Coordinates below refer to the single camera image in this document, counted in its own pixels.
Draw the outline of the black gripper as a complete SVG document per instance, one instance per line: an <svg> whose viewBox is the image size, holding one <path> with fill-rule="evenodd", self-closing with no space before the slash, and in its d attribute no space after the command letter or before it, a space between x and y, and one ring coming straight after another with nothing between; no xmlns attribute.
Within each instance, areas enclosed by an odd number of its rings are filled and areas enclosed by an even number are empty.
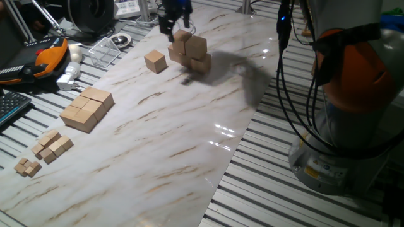
<svg viewBox="0 0 404 227"><path fill-rule="evenodd" d="M185 28L190 28L190 14L193 12L191 0L162 0L165 14L158 16L160 32L165 34L169 42L174 42L172 29L175 20L183 16Z"/></svg>

